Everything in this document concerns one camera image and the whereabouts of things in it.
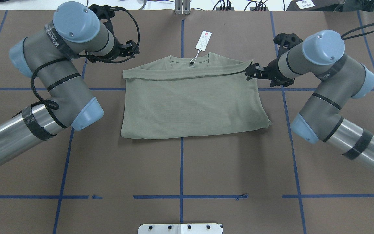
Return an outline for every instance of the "green t-shirt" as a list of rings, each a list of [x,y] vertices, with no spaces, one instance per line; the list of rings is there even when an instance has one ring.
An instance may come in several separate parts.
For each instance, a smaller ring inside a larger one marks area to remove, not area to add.
[[[125,114],[121,135],[168,139],[252,131],[271,125],[256,79],[247,81],[241,62],[214,53],[167,56],[123,71]]]

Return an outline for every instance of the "gray joint housing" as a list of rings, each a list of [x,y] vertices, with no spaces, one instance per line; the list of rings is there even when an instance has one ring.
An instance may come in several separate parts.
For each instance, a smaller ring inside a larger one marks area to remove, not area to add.
[[[50,93],[49,100],[59,105],[59,109],[49,110],[56,123],[79,131],[99,120],[103,110],[71,61],[84,50],[106,58],[115,42],[91,10],[77,2],[66,2],[58,7],[45,29],[14,46],[10,57],[28,77],[47,62],[68,59],[42,68],[37,76]]]
[[[344,41],[331,30],[308,37],[279,58],[280,72],[295,78],[312,72],[321,83],[291,125],[310,143],[326,142],[343,121],[340,110],[350,98],[361,98],[374,86],[374,75],[344,53]]]

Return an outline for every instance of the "white price tag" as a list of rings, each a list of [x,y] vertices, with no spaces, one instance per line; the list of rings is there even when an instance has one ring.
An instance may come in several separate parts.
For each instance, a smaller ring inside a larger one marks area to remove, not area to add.
[[[313,1],[311,0],[303,0],[303,1],[296,2],[296,3],[300,9],[306,9],[306,8],[316,6],[313,4]]]
[[[197,42],[196,49],[200,49],[201,51],[204,51],[206,49],[207,44],[209,43],[211,36],[212,36],[211,32],[203,31],[202,35],[200,36],[199,42]]]

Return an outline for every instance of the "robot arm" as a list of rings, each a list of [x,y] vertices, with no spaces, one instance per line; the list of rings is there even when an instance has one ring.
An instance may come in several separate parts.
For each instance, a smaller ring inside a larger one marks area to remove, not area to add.
[[[94,9],[98,15],[108,13],[102,12],[102,6]],[[69,126],[79,131],[103,116],[96,97],[71,62],[79,52],[86,50],[91,59],[105,62],[137,54],[137,49],[132,41],[120,44],[97,14],[84,5],[61,4],[52,22],[9,52],[22,74],[31,78],[37,72],[51,97],[49,102],[30,105],[0,125],[0,166]]]
[[[279,34],[274,41],[281,48],[278,58],[264,68],[248,67],[248,80],[269,79],[271,87],[289,86],[296,77],[313,73],[321,83],[291,130],[312,144],[321,140],[333,145],[374,171],[374,135],[339,115],[350,98],[361,98],[372,90],[374,74],[344,52],[344,41],[335,31],[320,31],[304,42],[295,34]]]

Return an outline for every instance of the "metal mount plate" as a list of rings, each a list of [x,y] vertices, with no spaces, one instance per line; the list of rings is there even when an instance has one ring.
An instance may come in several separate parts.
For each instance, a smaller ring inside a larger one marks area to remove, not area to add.
[[[144,224],[138,234],[223,234],[222,224]]]

